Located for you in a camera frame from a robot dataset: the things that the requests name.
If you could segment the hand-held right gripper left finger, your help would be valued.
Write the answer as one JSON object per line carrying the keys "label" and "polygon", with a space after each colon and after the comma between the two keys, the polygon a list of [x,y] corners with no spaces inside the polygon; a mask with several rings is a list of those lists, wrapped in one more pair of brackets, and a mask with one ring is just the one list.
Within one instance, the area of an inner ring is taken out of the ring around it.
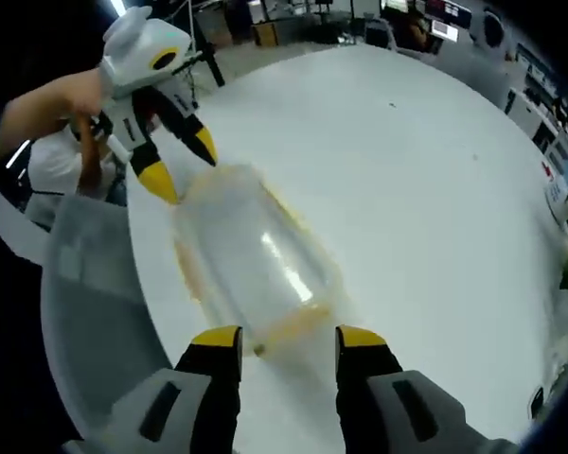
{"label": "hand-held right gripper left finger", "polygon": [[231,453],[240,413],[242,328],[192,339],[173,369],[141,381],[112,406],[107,422],[65,453]]}

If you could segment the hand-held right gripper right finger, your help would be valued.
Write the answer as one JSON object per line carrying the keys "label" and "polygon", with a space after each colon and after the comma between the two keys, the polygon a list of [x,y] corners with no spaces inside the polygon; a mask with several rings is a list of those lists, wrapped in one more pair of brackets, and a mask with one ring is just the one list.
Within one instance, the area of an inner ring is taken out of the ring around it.
{"label": "hand-held right gripper right finger", "polygon": [[341,324],[336,410],[347,453],[517,453],[471,427],[463,405],[419,371],[403,370],[386,340]]}

